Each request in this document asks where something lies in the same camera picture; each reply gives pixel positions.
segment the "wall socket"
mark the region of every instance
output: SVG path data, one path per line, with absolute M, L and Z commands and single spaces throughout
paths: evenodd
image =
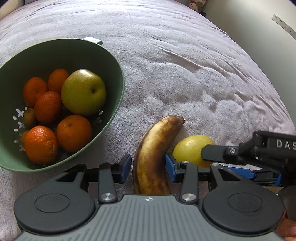
M 288 24 L 286 24 L 276 15 L 273 15 L 271 19 L 280 25 L 284 30 L 286 30 L 288 34 L 290 34 L 296 40 L 296 32 Z

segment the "green apple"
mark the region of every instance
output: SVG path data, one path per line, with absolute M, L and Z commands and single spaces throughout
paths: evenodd
M 79 69 L 65 80 L 61 98 L 64 106 L 73 114 L 90 116 L 105 104 L 105 84 L 95 73 Z

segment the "bowl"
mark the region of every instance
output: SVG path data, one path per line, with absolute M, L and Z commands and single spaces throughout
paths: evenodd
M 31 46 L 12 57 L 0 68 L 0 167 L 15 172 L 40 172 L 61 165 L 83 152 L 101 137 L 115 117 L 124 93 L 120 64 L 98 39 L 55 39 Z M 24 152 L 20 136 L 25 131 L 23 113 L 27 109 L 22 90 L 26 82 L 63 68 L 69 74 L 88 69 L 105 83 L 107 99 L 102 110 L 92 117 L 93 139 L 76 153 L 59 151 L 48 166 L 33 164 Z

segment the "bowl rim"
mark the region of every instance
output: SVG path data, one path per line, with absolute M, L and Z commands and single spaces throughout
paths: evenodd
M 73 159 L 74 157 L 78 156 L 81 152 L 83 152 L 86 148 L 88 148 L 92 143 L 94 143 L 94 142 L 96 141 L 96 139 L 98 139 L 102 134 L 104 134 L 104 132 L 105 132 L 106 129 L 109 127 L 109 125 L 111 124 L 111 122 L 113 121 L 113 119 L 115 118 L 115 116 L 116 116 L 116 114 L 117 114 L 117 112 L 118 112 L 118 110 L 119 110 L 119 107 L 120 107 L 120 105 L 121 105 L 121 103 L 122 103 L 122 100 L 123 100 L 124 90 L 125 90 L 125 79 L 124 79 L 123 70 L 122 70 L 122 67 L 121 67 L 119 61 L 116 59 L 116 57 L 115 57 L 112 53 L 110 53 L 110 51 L 108 51 L 106 48 L 104 48 L 103 46 L 101 46 L 100 44 L 95 43 L 95 42 L 92 42 L 92 41 L 88 41 L 88 40 L 86 40 L 86 39 L 78 39 L 78 38 L 59 38 L 59 39 L 52 39 L 52 40 L 47 40 L 47 41 L 42 41 L 42 42 L 40 42 L 40 43 L 36 43 L 36 44 L 34 44 L 34 45 L 32 45 L 32 46 L 29 46 L 28 48 L 23 49 L 22 51 L 24 51 L 24 50 L 26 50 L 26 49 L 29 49 L 29 48 L 31 48 L 31 47 L 33 47 L 33 46 L 35 46 L 35 45 L 38 45 L 38 44 L 42 44 L 42 43 L 50 42 L 50 41 L 55 41 L 55 40 L 63 40 L 63 39 L 75 39 L 75 40 L 87 41 L 87 42 L 89 42 L 89 43 L 92 43 L 92 44 L 94 44 L 94 45 L 96 45 L 96 46 L 99 46 L 99 47 L 105 49 L 105 50 L 106 50 L 109 54 L 111 54 L 111 55 L 113 56 L 113 58 L 116 60 L 116 62 L 117 62 L 118 65 L 119 65 L 120 71 L 121 71 L 123 88 L 122 88 L 122 92 L 121 92 L 120 100 L 119 100 L 119 102 L 118 102 L 118 104 L 117 104 L 117 106 L 116 106 L 115 112 L 114 112 L 114 114 L 111 116 L 110 120 L 107 122 L 107 124 L 105 125 L 105 127 L 100 131 L 100 133 L 98 133 L 98 134 L 97 134 L 97 135 L 96 135 L 96 136 L 95 136 L 95 137 L 94 137 L 94 138 L 93 138 L 93 139 L 92 139 L 87 145 L 85 145 L 82 149 L 80 149 L 79 151 L 75 152 L 74 154 L 72 154 L 71 156 L 69 156 L 68 158 L 66 158 L 66 159 L 64 159 L 64 160 L 62 160 L 62 161 L 59 161 L 59 162 L 57 162 L 57 163 L 55 163 L 55 164 L 52 164 L 52 165 L 49 165 L 49 166 L 46 166 L 46 167 L 42 167 L 42 168 L 39 168 L 39 169 L 31 169 L 31 170 L 17 170 L 17 169 L 14 169 L 14 168 L 5 167 L 5 166 L 3 166 L 3 165 L 0 163 L 0 167 L 1 167 L 1 168 L 4 168 L 4 169 L 9 170 L 9 171 L 12 171 L 12 172 L 33 173 L 33 172 L 42 172 L 42 171 L 46 171 L 46 170 L 49 170 L 49 169 L 55 168 L 55 167 L 57 167 L 57 166 L 59 166 L 59 165 L 62 165 L 62 164 L 64 164 L 65 162 L 67 162 L 67 161 Z

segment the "plush toy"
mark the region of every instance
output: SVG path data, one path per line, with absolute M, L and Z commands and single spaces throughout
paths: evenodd
M 204 6 L 206 0 L 189 0 L 189 5 L 191 9 L 194 11 L 200 12 L 202 10 L 202 7 Z

